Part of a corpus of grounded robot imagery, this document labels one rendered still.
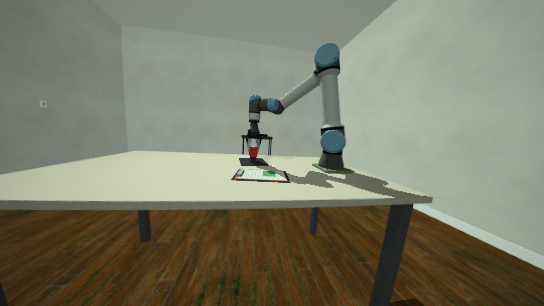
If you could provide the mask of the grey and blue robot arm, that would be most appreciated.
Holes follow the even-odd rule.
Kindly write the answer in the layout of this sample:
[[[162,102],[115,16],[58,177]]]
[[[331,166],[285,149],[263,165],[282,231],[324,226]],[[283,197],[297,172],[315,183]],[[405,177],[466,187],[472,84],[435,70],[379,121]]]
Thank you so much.
[[[340,51],[338,46],[333,43],[326,43],[320,46],[314,55],[316,70],[312,75],[281,99],[261,99],[258,95],[252,95],[249,100],[249,120],[260,120],[260,111],[269,111],[280,115],[284,109],[315,87],[320,86],[323,114],[320,143],[323,152],[318,166],[334,170],[342,170],[344,168],[342,149],[346,143],[344,125],[340,121],[337,78],[340,74],[339,56]]]

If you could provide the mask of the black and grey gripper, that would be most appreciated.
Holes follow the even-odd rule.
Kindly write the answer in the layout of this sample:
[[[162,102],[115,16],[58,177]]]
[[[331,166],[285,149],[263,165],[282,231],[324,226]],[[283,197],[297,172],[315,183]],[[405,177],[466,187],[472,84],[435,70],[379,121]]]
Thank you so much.
[[[258,121],[258,122],[253,122],[253,121]],[[249,122],[251,123],[260,123],[259,120],[249,120]],[[260,134],[260,131],[259,131],[259,135],[251,135],[251,129],[248,129],[248,133],[247,133],[247,136],[246,136],[246,142],[247,142],[247,149],[248,149],[248,153],[250,153],[250,143],[252,142],[252,138],[256,138],[256,143],[257,143],[257,150],[259,151],[259,148],[260,148],[260,144],[261,144],[261,134]],[[250,138],[251,137],[251,138]]]

